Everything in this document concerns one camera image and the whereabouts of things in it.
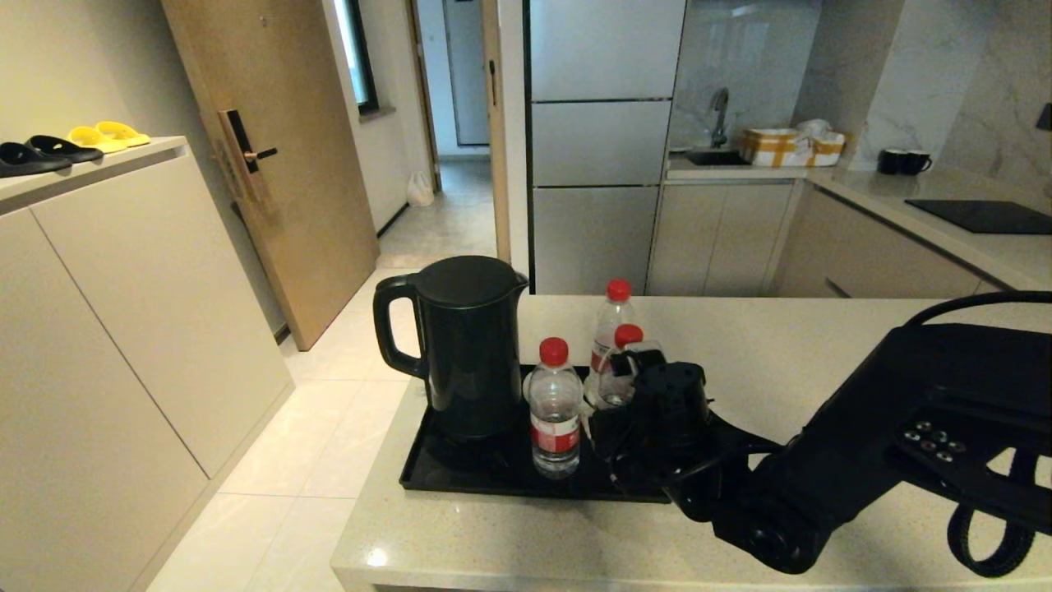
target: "kettle handle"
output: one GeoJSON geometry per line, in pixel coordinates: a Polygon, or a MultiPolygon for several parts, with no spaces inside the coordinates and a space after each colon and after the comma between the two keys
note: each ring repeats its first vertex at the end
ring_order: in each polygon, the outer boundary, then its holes
{"type": "Polygon", "coordinates": [[[414,359],[398,349],[394,345],[394,333],[391,331],[390,305],[399,299],[412,302],[413,317],[420,317],[417,310],[417,288],[409,283],[409,275],[390,277],[377,285],[372,295],[372,323],[377,327],[377,343],[380,345],[380,355],[387,366],[399,372],[404,372],[417,379],[427,380],[427,369],[424,363],[425,354],[421,344],[421,358],[414,359]]]}

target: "black slipper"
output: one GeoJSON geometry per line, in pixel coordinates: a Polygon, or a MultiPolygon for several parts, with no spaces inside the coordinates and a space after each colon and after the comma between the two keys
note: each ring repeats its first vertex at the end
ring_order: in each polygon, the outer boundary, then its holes
{"type": "Polygon", "coordinates": [[[81,147],[55,136],[34,136],[25,142],[25,145],[36,148],[45,156],[59,156],[69,162],[87,162],[102,158],[101,149],[81,147]]]}
{"type": "Polygon", "coordinates": [[[0,144],[0,178],[37,175],[73,166],[66,158],[46,156],[15,142],[0,144]]]}

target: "faucet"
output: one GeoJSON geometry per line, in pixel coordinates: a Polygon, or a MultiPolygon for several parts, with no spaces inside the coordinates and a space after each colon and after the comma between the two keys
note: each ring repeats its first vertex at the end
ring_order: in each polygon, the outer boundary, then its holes
{"type": "Polygon", "coordinates": [[[730,101],[730,90],[726,86],[720,88],[712,95],[712,104],[709,108],[720,113],[716,118],[716,126],[712,128],[712,147],[719,148],[727,143],[727,130],[724,129],[724,117],[727,116],[727,102],[730,101]]]}

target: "countertop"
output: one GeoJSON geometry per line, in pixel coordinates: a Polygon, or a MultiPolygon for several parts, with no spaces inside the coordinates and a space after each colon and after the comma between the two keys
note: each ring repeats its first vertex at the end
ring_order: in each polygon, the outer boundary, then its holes
{"type": "MultiPolygon", "coordinates": [[[[524,363],[560,335],[586,364],[600,298],[524,295],[524,363]]],[[[633,299],[639,323],[669,360],[696,362],[713,409],[785,443],[891,328],[933,301],[633,299]]],[[[942,318],[1052,332],[1037,305],[942,318]]],[[[1026,562],[998,580],[957,564],[946,544],[954,504],[899,485],[836,531],[802,575],[768,569],[715,538],[673,506],[525,499],[402,489],[398,476],[426,408],[423,384],[403,397],[332,556],[347,590],[368,585],[470,590],[924,589],[1049,590],[1052,538],[1037,535],[1026,562]]],[[[1038,483],[1048,483],[1041,467],[1038,483]]],[[[999,524],[976,520],[972,547],[992,551],[999,524]]]]}
{"type": "Polygon", "coordinates": [[[107,154],[99,160],[79,162],[61,170],[0,179],[0,215],[119,175],[128,162],[159,158],[162,152],[186,149],[185,146],[186,138],[183,136],[155,137],[148,144],[107,154]]]}
{"type": "Polygon", "coordinates": [[[696,166],[685,158],[674,157],[669,159],[666,170],[667,184],[786,178],[806,179],[824,187],[1008,287],[1052,289],[1052,236],[973,233],[905,201],[994,199],[1052,213],[1052,204],[1036,191],[951,167],[935,167],[907,177],[835,166],[696,166]]]}

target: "refrigerator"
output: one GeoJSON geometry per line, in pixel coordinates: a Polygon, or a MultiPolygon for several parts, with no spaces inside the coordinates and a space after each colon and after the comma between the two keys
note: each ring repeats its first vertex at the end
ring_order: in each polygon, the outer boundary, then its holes
{"type": "Polygon", "coordinates": [[[644,291],[686,0],[530,0],[537,293],[644,291]]]}

